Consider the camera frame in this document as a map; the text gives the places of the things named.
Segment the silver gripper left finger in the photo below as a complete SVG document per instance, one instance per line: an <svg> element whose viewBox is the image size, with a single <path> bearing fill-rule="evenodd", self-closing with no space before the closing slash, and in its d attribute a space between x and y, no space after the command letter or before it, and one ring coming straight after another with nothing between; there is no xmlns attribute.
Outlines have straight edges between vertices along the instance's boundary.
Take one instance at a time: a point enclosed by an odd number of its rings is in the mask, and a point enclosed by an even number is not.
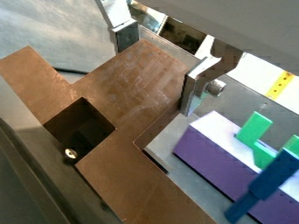
<svg viewBox="0 0 299 224"><path fill-rule="evenodd" d="M127 0L95 0L107 22L111 42L122 53L139 41L139 25L133 19Z"/></svg>

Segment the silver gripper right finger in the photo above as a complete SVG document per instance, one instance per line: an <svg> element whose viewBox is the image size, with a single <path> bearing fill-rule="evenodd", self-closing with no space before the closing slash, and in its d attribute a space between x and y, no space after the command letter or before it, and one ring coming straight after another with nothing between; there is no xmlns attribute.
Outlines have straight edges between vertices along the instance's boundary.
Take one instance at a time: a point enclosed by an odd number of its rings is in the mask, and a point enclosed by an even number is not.
<svg viewBox="0 0 299 224"><path fill-rule="evenodd" d="M243 52L233 45L214 39L210 56L206 56L185 75L179 110L189 116L201 106L206 94L218 97L226 85L217 79L238 66Z"/></svg>

